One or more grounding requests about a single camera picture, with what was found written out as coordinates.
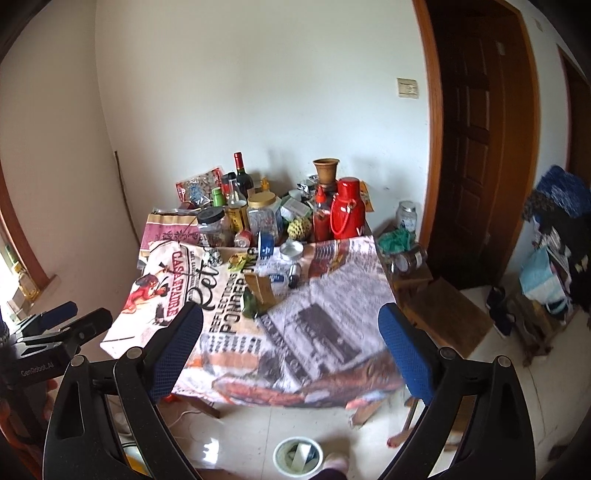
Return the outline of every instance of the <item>black lid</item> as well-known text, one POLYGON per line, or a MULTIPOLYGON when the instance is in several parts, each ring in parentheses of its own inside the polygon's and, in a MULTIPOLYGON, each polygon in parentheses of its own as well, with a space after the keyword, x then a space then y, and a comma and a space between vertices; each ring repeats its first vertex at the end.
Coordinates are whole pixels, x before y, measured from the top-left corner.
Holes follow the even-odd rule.
POLYGON ((223 207, 209 207, 197 214, 198 223, 210 225, 223 218, 225 215, 223 207))

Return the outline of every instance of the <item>red wine bottle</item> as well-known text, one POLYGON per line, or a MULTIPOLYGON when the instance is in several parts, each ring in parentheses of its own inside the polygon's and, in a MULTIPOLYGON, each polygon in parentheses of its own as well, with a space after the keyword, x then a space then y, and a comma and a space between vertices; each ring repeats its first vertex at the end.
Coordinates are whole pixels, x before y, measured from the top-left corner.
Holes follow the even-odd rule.
POLYGON ((242 161, 242 152, 234 153, 234 162, 236 162, 236 183, 240 193, 244 198, 248 198, 255 193, 255 184, 252 177, 244 170, 244 162, 242 161))

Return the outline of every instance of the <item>slipper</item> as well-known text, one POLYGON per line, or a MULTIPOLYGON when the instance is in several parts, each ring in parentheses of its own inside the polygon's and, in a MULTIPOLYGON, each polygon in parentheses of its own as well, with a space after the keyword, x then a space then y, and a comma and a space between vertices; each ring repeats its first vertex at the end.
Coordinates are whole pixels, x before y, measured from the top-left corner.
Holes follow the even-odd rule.
POLYGON ((503 338, 507 338, 511 334, 511 330, 515 324, 515 315, 503 307, 492 308, 488 314, 495 322, 496 331, 499 332, 503 338))

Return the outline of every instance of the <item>custard apple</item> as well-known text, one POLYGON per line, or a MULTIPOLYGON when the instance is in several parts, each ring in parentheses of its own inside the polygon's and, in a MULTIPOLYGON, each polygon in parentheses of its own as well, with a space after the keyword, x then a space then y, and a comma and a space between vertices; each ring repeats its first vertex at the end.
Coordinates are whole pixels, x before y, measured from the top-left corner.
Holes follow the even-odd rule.
POLYGON ((312 224, 306 217, 296 218, 290 223, 289 227, 287 227, 287 235, 289 235, 292 240, 305 240, 311 232, 312 224))

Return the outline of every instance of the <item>red thermos handle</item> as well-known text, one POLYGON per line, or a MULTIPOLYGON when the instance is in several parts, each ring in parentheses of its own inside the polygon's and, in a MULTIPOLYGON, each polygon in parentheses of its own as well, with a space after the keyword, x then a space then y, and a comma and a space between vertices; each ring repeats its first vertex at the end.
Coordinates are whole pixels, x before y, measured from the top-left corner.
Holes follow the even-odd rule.
POLYGON ((335 208, 335 204, 336 204, 336 202, 333 201, 332 205, 330 206, 330 229, 333 231, 334 235, 340 235, 345 231, 345 228, 347 228, 347 222, 349 221, 349 216, 351 215, 351 210, 353 210, 357 206, 357 202, 353 199, 349 200, 349 203, 347 204, 347 216, 345 217, 345 221, 343 222, 343 226, 341 227, 341 229, 339 231, 335 230, 335 226, 333 224, 333 218, 335 217, 333 215, 333 210, 335 208))

